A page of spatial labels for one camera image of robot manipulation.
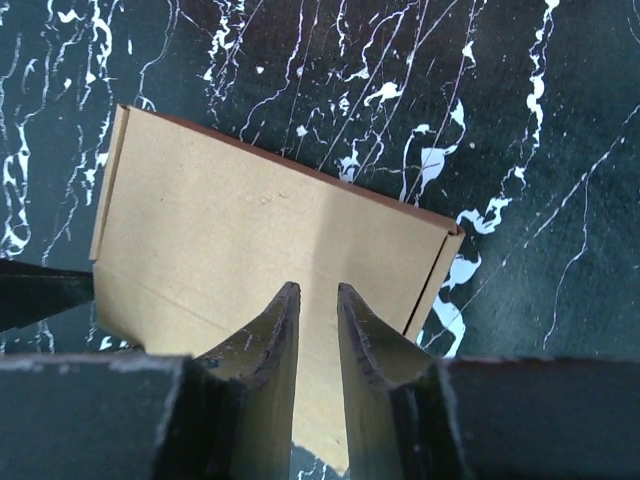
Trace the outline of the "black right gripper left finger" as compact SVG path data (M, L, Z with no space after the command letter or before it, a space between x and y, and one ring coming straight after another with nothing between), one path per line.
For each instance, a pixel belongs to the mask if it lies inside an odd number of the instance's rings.
M301 292L199 356L9 355L5 479L285 479Z

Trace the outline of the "brown cardboard box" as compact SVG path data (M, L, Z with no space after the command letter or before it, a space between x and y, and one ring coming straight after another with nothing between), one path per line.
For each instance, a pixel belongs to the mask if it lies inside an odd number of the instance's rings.
M348 468L337 290L415 339L461 246L451 218L186 120L118 106L90 257L99 325L200 355L301 289L293 441Z

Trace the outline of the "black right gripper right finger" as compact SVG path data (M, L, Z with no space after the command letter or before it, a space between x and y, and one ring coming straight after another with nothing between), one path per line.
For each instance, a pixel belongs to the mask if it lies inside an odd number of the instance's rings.
M349 284L337 315L354 479L635 479L639 365L438 359Z

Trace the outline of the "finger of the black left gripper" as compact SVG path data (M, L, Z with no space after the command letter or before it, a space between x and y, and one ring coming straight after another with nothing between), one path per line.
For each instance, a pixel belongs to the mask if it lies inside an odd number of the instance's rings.
M1 331L25 328L94 299L91 272L1 260Z

